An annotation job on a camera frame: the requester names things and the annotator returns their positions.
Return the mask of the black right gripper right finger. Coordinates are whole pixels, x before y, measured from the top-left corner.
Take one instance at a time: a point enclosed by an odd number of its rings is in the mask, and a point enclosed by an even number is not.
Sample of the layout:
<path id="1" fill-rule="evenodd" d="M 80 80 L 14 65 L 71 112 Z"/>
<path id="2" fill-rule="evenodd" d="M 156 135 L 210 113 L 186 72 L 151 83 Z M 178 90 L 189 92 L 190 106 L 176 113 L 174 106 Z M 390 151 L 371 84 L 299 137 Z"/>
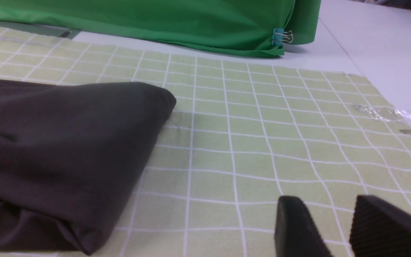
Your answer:
<path id="1" fill-rule="evenodd" d="M 411 257 L 411 215 L 377 196 L 359 195 L 349 242 L 356 257 Z"/>

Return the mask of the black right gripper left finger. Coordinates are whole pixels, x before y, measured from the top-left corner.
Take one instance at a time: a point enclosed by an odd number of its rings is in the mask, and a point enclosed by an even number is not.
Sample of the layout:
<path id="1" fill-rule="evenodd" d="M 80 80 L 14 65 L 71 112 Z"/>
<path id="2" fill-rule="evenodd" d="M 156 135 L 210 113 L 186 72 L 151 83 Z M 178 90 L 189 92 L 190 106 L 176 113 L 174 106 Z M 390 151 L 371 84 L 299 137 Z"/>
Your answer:
<path id="1" fill-rule="evenodd" d="M 277 257 L 331 257 L 332 254 L 304 202 L 280 196 L 274 232 Z"/>

